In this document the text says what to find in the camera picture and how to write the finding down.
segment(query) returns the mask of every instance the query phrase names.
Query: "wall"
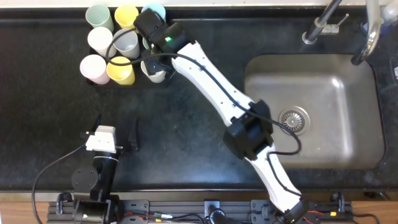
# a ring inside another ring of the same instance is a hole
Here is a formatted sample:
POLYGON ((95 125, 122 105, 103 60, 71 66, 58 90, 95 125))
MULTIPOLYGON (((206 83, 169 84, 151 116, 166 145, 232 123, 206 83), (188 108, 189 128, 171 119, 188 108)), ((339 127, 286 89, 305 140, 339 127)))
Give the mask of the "wall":
MULTIPOLYGON (((89 7, 93 4, 120 6, 134 3, 144 6, 149 2, 159 2, 165 6, 321 6, 331 0, 0 0, 0 8, 5 7, 89 7)), ((391 0, 380 0, 382 5, 391 0)), ((364 5, 365 0, 344 0, 341 5, 364 5)))

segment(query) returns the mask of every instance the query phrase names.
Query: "yellow cup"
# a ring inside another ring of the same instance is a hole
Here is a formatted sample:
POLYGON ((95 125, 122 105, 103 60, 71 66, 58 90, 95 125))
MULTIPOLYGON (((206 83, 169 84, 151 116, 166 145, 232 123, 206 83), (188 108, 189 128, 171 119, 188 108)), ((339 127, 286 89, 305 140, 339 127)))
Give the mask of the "yellow cup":
POLYGON ((124 6, 120 6, 116 9, 116 12, 114 13, 114 18, 123 29, 132 29, 134 28, 133 23, 136 20, 138 14, 138 9, 134 5, 127 4, 124 6))
MULTIPOLYGON (((112 58, 112 62, 128 63, 130 60, 119 56, 112 58)), ((132 65, 119 66, 108 63, 106 66, 106 73, 108 73, 108 76, 120 85, 132 85, 134 81, 136 81, 132 65)))

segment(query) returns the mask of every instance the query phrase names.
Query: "stainless steel sink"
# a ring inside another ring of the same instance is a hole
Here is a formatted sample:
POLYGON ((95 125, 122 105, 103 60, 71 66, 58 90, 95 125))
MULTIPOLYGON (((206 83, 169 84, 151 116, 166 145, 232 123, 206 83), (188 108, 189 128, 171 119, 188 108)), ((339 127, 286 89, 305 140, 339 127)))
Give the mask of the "stainless steel sink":
MULTIPOLYGON (((372 168, 384 155, 376 84, 366 62, 352 55, 262 55, 245 70, 245 92, 263 99, 274 120, 299 134, 302 152, 280 156, 288 168, 372 168)), ((292 137, 274 126, 278 151, 292 137)))

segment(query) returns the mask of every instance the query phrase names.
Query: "pink cup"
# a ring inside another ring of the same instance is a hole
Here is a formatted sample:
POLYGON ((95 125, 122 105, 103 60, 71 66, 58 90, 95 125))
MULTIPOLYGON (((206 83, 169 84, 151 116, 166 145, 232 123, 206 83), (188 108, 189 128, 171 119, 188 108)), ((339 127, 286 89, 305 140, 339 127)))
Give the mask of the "pink cup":
POLYGON ((99 55, 89 55, 80 63, 80 72, 91 81, 103 85, 109 82, 110 77, 106 73, 106 62, 99 55))

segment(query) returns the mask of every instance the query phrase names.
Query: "wooden surface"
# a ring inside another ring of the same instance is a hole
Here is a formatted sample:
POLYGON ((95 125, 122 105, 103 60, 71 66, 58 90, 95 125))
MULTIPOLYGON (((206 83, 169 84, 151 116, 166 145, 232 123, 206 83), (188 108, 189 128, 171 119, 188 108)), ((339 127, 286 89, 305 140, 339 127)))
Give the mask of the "wooden surface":
MULTIPOLYGON (((47 202, 36 205, 39 217, 45 223, 47 202)), ((398 224, 398 202, 353 202, 354 213, 375 214, 382 224, 398 224)), ((0 202, 1 224, 36 224, 30 202, 0 202)), ((372 218, 357 218, 360 224, 376 223, 372 218)))

